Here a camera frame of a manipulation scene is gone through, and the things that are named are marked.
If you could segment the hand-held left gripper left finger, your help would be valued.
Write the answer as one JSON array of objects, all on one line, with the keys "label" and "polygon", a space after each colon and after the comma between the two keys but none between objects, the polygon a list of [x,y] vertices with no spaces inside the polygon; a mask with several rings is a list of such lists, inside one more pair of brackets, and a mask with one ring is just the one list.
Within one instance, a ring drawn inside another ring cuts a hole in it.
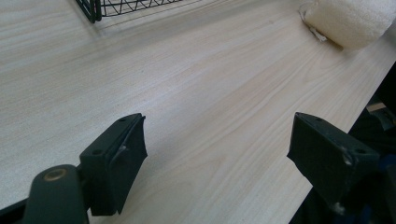
[{"label": "hand-held left gripper left finger", "polygon": [[84,203],[93,216],[121,213],[148,156],[141,113],[117,119],[80,155]]}]

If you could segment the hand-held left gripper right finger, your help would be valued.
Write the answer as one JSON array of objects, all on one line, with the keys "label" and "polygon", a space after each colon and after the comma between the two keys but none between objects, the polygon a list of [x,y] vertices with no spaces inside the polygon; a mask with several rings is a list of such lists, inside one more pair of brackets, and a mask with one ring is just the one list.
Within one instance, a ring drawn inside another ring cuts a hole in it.
[{"label": "hand-held left gripper right finger", "polygon": [[368,179],[379,154],[321,119],[294,115],[287,157],[332,209],[360,209],[369,198]]}]

